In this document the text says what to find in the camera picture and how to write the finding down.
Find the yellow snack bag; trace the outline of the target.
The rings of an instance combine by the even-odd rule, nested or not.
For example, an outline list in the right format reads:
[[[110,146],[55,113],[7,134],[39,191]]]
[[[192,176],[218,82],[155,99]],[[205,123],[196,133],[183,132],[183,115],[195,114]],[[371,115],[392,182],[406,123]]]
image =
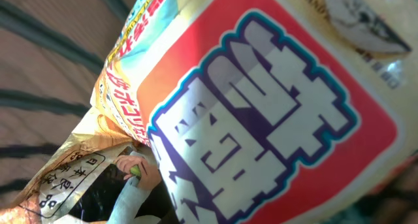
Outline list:
[[[417,0],[136,0],[2,223],[416,223]]]

